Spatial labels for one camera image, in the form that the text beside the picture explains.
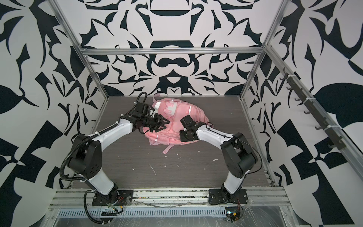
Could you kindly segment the pink student backpack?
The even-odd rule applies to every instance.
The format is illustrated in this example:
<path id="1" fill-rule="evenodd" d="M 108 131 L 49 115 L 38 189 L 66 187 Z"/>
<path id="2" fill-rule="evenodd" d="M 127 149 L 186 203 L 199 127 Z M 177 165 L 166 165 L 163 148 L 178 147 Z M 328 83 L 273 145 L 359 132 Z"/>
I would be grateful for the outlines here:
<path id="1" fill-rule="evenodd" d="M 170 123 L 166 125 L 166 129 L 159 132 L 150 132 L 146 127 L 142 128 L 142 132 L 149 139 L 151 145 L 156 146 L 161 144 L 167 146 L 163 154 L 167 154 L 173 146 L 191 144 L 191 142 L 180 141 L 179 132 L 183 130 L 180 120 L 183 117 L 190 115 L 197 122 L 209 122 L 204 111 L 194 104 L 176 98 L 163 98 L 160 100 L 153 98 L 153 108 L 156 102 L 161 102 L 158 114 L 161 114 Z"/>

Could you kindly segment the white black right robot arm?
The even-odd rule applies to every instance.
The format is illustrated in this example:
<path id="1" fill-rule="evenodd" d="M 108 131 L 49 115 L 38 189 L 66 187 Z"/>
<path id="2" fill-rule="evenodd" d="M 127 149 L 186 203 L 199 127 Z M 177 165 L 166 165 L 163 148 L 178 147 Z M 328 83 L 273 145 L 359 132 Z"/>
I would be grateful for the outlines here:
<path id="1" fill-rule="evenodd" d="M 258 162 L 258 157 L 245 136 L 218 131 L 206 123 L 193 120 L 190 115 L 183 117 L 180 122 L 183 126 L 180 131 L 182 142 L 204 141 L 222 151 L 228 175 L 221 189 L 209 190 L 209 204 L 247 204 L 248 196 L 242 184 Z"/>

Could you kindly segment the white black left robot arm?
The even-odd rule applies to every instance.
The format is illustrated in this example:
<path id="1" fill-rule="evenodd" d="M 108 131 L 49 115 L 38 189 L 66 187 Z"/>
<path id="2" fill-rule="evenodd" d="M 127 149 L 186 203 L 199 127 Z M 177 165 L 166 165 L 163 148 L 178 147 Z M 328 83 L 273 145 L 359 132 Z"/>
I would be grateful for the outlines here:
<path id="1" fill-rule="evenodd" d="M 143 102 L 135 103 L 113 125 L 91 135 L 79 135 L 75 138 L 71 151 L 60 166 L 61 179 L 85 182 L 97 197 L 115 204 L 119 196 L 118 187 L 103 171 L 103 151 L 134 131 L 146 127 L 150 132 L 159 132 L 166 129 L 169 123 L 152 106 Z"/>

